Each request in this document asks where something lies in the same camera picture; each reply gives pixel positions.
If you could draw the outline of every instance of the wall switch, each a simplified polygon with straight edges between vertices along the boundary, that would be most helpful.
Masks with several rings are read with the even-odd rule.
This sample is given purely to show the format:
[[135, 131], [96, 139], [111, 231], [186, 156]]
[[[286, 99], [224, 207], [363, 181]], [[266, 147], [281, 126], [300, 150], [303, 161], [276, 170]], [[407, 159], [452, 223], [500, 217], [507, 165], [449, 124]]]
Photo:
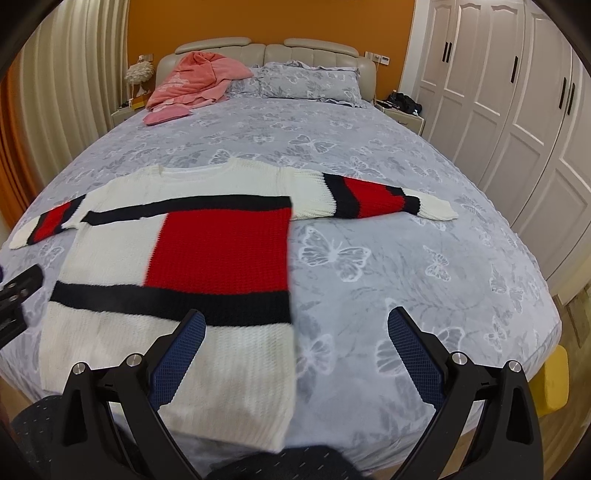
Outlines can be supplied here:
[[379, 53], [373, 53], [370, 51], [366, 51], [364, 56], [366, 59], [370, 59], [371, 61], [374, 61], [375, 63], [381, 63], [383, 65], [390, 64], [390, 57], [387, 57], [385, 55], [380, 55]]

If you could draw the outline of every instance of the gray bedspread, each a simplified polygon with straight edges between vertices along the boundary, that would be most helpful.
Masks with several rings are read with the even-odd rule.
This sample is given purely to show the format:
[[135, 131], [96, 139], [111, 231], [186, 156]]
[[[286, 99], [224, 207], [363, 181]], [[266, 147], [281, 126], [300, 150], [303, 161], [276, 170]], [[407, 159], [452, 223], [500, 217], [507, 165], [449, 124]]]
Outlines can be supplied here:
[[[395, 306], [404, 306], [449, 350], [487, 365], [519, 360], [529, 378], [557, 344], [560, 321], [547, 286], [505, 219], [452, 163], [376, 109], [233, 98], [155, 127], [144, 126], [142, 117], [82, 153], [20, 225], [150, 164], [193, 167], [231, 155], [421, 190], [449, 200], [459, 213], [451, 222], [397, 213], [291, 225], [298, 388], [289, 446], [325, 443], [366, 471], [408, 454], [434, 409], [421, 401], [388, 339], [386, 318]], [[45, 286], [25, 307], [29, 329], [0, 352], [2, 375], [31, 398], [47, 394], [38, 364], [42, 316], [74, 235], [0, 251], [7, 278], [36, 262], [46, 274]], [[475, 410], [467, 428], [477, 421]], [[201, 473], [246, 451], [177, 440]]]

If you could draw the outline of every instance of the wooden floor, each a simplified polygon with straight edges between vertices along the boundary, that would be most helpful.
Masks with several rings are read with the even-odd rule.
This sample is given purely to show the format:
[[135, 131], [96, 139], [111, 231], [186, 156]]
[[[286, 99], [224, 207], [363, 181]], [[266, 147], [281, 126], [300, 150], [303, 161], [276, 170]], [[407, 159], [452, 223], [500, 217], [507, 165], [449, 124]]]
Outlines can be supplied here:
[[[585, 318], [578, 317], [574, 322], [579, 329], [579, 342], [577, 342], [577, 333], [571, 315], [565, 307], [557, 306], [563, 327], [560, 344], [566, 348], [569, 355], [570, 394], [564, 408], [540, 419], [545, 480], [550, 480], [565, 463], [591, 423], [591, 338], [585, 339], [579, 346], [581, 324], [588, 322], [591, 315]], [[584, 309], [588, 314], [591, 313], [591, 301], [588, 297], [585, 300]], [[1, 377], [0, 398], [10, 419], [30, 404], [23, 394], [12, 389]], [[472, 432], [460, 439], [442, 477], [458, 470], [471, 440]], [[374, 478], [389, 480], [397, 469], [398, 467], [393, 467], [382, 470], [377, 472]]]

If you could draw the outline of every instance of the pink blanket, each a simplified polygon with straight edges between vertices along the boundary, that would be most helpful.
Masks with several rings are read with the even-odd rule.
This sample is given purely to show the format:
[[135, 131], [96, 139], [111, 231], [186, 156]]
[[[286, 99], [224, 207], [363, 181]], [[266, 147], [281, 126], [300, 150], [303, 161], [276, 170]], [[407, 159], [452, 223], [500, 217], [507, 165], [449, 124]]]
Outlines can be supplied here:
[[219, 53], [193, 51], [156, 88], [146, 108], [158, 112], [167, 105], [181, 104], [187, 108], [211, 105], [226, 100], [224, 94], [232, 80], [249, 77], [252, 77], [250, 69], [237, 60]]

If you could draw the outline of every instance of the beige leather headboard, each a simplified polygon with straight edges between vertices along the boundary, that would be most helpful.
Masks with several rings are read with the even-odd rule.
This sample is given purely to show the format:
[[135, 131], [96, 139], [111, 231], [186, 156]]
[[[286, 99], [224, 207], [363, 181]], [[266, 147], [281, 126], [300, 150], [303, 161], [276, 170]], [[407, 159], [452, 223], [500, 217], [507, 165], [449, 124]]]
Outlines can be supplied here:
[[240, 60], [248, 67], [262, 66], [270, 61], [289, 60], [299, 60], [313, 67], [357, 67], [361, 72], [361, 97], [370, 102], [375, 96], [376, 71], [371, 60], [359, 57], [359, 53], [353, 47], [308, 38], [288, 38], [283, 45], [267, 46], [251, 43], [251, 39], [246, 37], [211, 38], [186, 43], [173, 54], [166, 55], [160, 60], [156, 70], [156, 85], [162, 83], [185, 54], [196, 50], [218, 52]]

